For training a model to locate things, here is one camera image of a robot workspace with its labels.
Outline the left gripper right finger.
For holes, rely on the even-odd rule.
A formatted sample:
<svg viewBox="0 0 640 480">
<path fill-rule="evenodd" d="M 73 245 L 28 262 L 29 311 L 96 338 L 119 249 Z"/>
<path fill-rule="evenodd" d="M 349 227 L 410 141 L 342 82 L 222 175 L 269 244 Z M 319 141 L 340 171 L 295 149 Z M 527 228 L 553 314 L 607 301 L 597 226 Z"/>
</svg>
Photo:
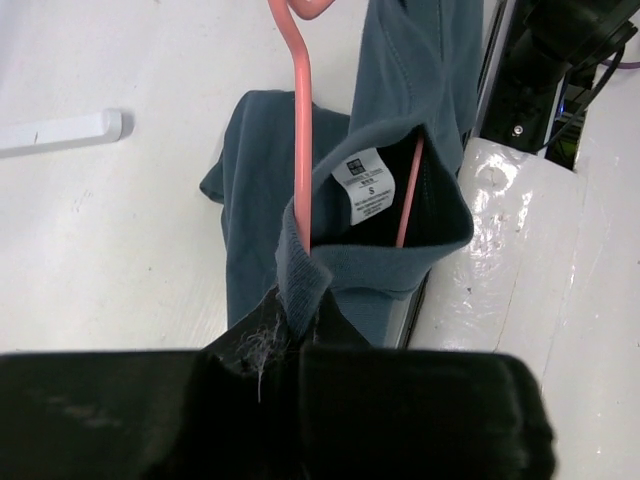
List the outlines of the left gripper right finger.
<svg viewBox="0 0 640 480">
<path fill-rule="evenodd" d="M 302 349 L 298 419 L 313 479 L 549 479 L 538 383 L 504 354 L 374 348 L 326 294 Z"/>
</svg>

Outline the pink wire hanger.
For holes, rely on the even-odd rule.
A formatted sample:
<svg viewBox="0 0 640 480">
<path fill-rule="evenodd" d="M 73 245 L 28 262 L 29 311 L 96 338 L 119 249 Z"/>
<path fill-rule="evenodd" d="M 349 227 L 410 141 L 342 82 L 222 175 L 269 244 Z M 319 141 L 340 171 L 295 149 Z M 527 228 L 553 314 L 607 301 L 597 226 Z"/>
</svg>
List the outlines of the pink wire hanger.
<svg viewBox="0 0 640 480">
<path fill-rule="evenodd" d="M 312 73 L 309 52 L 294 18 L 313 20 L 325 12 L 332 3 L 330 1 L 269 0 L 268 5 L 293 61 L 295 245 L 305 253 L 309 253 L 311 251 L 312 230 Z"/>
</svg>

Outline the blue t shirt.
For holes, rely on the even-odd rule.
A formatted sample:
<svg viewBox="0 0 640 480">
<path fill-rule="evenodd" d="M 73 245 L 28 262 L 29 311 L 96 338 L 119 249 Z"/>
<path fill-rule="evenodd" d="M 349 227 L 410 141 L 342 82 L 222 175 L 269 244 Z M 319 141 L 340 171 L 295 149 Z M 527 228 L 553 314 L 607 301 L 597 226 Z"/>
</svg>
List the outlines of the blue t shirt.
<svg viewBox="0 0 640 480">
<path fill-rule="evenodd" d="M 471 213 L 456 175 L 476 119 L 479 1 L 373 1 L 349 114 L 313 110 L 312 245 L 293 209 L 294 96 L 250 91 L 201 182 L 222 205 L 227 318 L 276 290 L 304 332 L 322 297 L 373 345 L 431 267 L 465 246 Z"/>
</svg>

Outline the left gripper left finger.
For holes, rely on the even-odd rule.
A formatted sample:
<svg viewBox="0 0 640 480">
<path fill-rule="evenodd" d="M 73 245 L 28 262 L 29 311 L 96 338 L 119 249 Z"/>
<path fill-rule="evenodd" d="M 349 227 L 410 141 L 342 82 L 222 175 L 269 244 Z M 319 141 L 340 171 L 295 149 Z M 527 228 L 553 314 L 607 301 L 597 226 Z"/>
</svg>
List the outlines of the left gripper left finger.
<svg viewBox="0 0 640 480">
<path fill-rule="evenodd" d="M 5 479 L 297 479 L 274 373 L 290 335 L 271 290 L 196 350 L 1 358 Z"/>
</svg>

